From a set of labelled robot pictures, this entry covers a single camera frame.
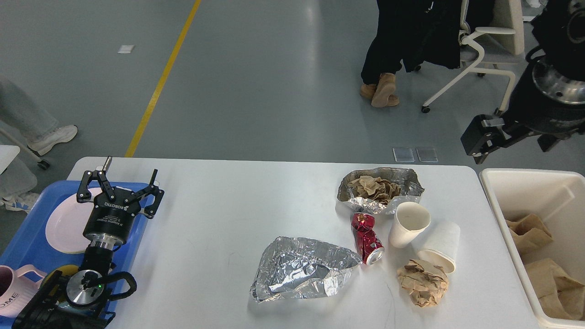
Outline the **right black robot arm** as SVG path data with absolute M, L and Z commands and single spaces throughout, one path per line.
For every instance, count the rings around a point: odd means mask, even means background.
M 584 2 L 550 0 L 532 20 L 538 45 L 501 114 L 477 115 L 461 141 L 477 164 L 501 148 L 537 137 L 543 152 L 574 134 L 585 121 Z

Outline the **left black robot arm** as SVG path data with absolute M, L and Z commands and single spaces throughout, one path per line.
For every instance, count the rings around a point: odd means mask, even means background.
M 129 269 L 164 191 L 154 175 L 109 182 L 111 160 L 48 186 L 25 218 L 1 256 L 2 328 L 104 329 L 137 290 Z

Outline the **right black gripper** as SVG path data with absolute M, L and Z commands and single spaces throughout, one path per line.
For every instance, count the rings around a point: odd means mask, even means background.
M 542 152 L 584 133 L 584 81 L 562 75 L 545 59 L 532 60 L 511 94 L 503 118 L 475 116 L 460 140 L 466 155 L 484 163 L 489 154 L 538 137 Z

